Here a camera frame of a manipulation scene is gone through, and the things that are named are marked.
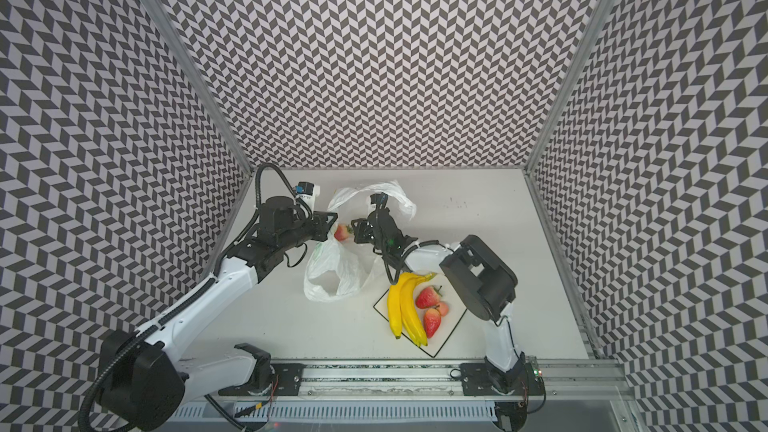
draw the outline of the white plastic bag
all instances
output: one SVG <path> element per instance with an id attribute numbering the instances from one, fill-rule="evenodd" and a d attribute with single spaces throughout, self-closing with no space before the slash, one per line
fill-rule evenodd
<path id="1" fill-rule="evenodd" d="M 354 218 L 368 217 L 370 195 L 384 192 L 389 196 L 387 205 L 394 209 L 392 200 L 397 200 L 399 215 L 411 220 L 416 215 L 416 204 L 411 202 L 397 183 L 380 182 L 370 186 L 344 187 L 336 191 L 328 205 L 328 212 L 338 212 L 339 222 L 349 224 Z M 328 240 L 315 247 L 304 273 L 304 295 L 314 302 L 336 302 L 360 292 L 371 270 L 381 267 L 366 267 L 366 262 L 376 256 L 370 245 L 354 244 L 351 239 L 341 243 L 333 237 L 336 226 L 328 234 Z"/>

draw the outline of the mounting plate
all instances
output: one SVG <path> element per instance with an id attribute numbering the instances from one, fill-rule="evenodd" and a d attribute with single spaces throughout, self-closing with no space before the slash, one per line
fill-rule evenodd
<path id="1" fill-rule="evenodd" d="M 272 364 L 277 375 L 276 397 L 295 397 L 299 395 L 301 387 L 304 364 Z M 219 390 L 221 397 L 261 397 L 264 396 L 263 390 L 254 390 L 248 384 L 238 385 L 237 387 L 228 387 Z"/>
<path id="2" fill-rule="evenodd" d="M 509 395 L 522 396 L 524 393 L 523 382 L 528 385 L 528 396 L 544 395 L 544 385 L 540 380 L 536 380 L 536 376 L 533 373 L 533 366 L 530 362 L 525 363 L 525 372 L 520 373 L 520 376 L 514 380 L 512 384 L 512 392 L 509 394 L 500 394 L 494 389 L 491 384 L 491 379 L 488 377 L 488 371 L 485 369 L 485 364 L 479 363 L 464 363 L 458 366 L 458 369 L 462 372 L 462 389 L 464 390 L 465 397 L 479 397 L 497 395 L 499 397 L 507 397 Z"/>

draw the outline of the white tabletop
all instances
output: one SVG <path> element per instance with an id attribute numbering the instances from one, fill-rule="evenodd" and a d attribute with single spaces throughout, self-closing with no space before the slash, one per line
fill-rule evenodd
<path id="1" fill-rule="evenodd" d="M 418 211 L 398 222 L 406 235 L 421 240 L 458 242 L 479 236 L 518 276 L 513 322 L 522 350 L 539 358 L 586 359 L 587 352 L 554 265 L 521 170 L 323 170 L 287 171 L 322 188 L 317 210 L 326 210 L 334 191 L 397 179 Z M 272 171 L 264 172 L 262 197 L 288 195 Z M 229 240 L 253 214 L 254 192 L 236 217 Z M 310 243 L 309 254 L 315 243 Z M 300 255 L 300 249 L 291 253 Z M 303 292 L 307 259 L 296 268 L 283 263 L 206 328 L 187 357 L 212 354 L 249 342 L 282 359 L 429 359 L 408 341 L 397 341 L 373 305 L 389 285 L 375 276 L 355 297 L 326 304 Z M 485 356 L 480 320 L 467 312 L 437 359 Z"/>

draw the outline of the white plate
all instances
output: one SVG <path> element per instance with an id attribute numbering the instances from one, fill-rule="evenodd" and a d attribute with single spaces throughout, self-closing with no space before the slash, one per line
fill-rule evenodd
<path id="1" fill-rule="evenodd" d="M 440 287 L 439 292 L 442 295 L 441 300 L 447 303 L 449 307 L 448 313 L 441 319 L 440 327 L 438 327 L 435 335 L 433 335 L 432 338 L 427 339 L 426 347 L 420 347 L 420 349 L 424 351 L 425 354 L 431 358 L 434 358 L 437 356 L 438 352 L 446 343 L 446 341 L 451 337 L 451 334 L 456 328 L 456 325 L 458 325 L 458 322 L 462 320 L 462 317 L 464 317 L 464 313 L 467 311 L 467 308 L 464 306 L 464 302 L 462 302 L 462 300 L 458 297 L 458 294 L 456 294 L 456 291 L 451 286 L 448 278 L 443 274 L 437 274 L 431 281 L 417 285 L 413 291 L 413 300 L 416 300 L 418 294 L 420 294 L 424 288 L 430 285 L 434 285 L 435 288 Z M 388 295 L 389 289 L 387 289 L 387 291 L 384 293 L 384 295 L 382 295 L 382 297 L 379 299 L 376 305 L 373 306 L 373 308 L 380 313 L 384 320 L 389 322 L 389 319 L 387 318 L 388 313 L 386 310 L 386 299 Z M 418 320 L 421 321 L 422 324 L 424 324 L 425 311 L 426 309 L 420 309 L 418 307 L 416 308 Z M 402 328 L 402 336 L 411 341 L 411 338 L 406 332 L 406 328 Z"/>

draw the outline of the robotic arm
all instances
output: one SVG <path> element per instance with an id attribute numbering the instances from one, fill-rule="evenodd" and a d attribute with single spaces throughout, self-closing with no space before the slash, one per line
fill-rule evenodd
<path id="1" fill-rule="evenodd" d="M 280 174 L 293 197 L 271 197 L 261 204 L 260 177 L 266 167 Z M 183 403 L 202 396 L 211 401 L 208 394 L 225 387 L 248 384 L 252 390 L 268 391 L 274 379 L 271 357 L 251 344 L 239 344 L 224 356 L 193 360 L 182 356 L 220 312 L 282 263 L 287 250 L 309 240 L 327 240 L 337 215 L 314 210 L 319 194 L 318 186 L 300 182 L 292 188 L 278 168 L 261 166 L 256 173 L 254 217 L 218 257 L 214 271 L 132 334 L 112 331 L 103 341 L 99 375 L 81 403 L 80 430 L 94 430 L 89 417 L 94 401 L 128 421 L 118 429 L 122 432 L 133 427 L 155 429 Z M 496 389 L 506 394 L 523 370 L 509 320 L 518 283 L 514 273 L 474 235 L 452 247 L 438 241 L 419 243 L 403 235 L 386 200 L 386 194 L 375 194 L 368 219 L 352 221 L 356 242 L 374 245 L 390 282 L 397 283 L 403 269 L 446 274 L 469 311 L 485 320 L 486 367 Z M 483 270 L 475 275 L 472 269 L 478 266 Z M 396 270 L 394 277 L 391 268 Z"/>
<path id="2" fill-rule="evenodd" d="M 466 308 L 484 321 L 485 367 L 494 388 L 508 393 L 524 367 L 524 356 L 513 339 L 517 276 L 475 235 L 468 235 L 457 245 L 442 245 L 437 240 L 419 242 L 403 235 L 386 203 L 386 194 L 371 195 L 368 218 L 352 221 L 355 242 L 373 244 L 391 284 L 397 284 L 401 270 L 444 272 Z M 480 267 L 475 275 L 472 270 Z"/>

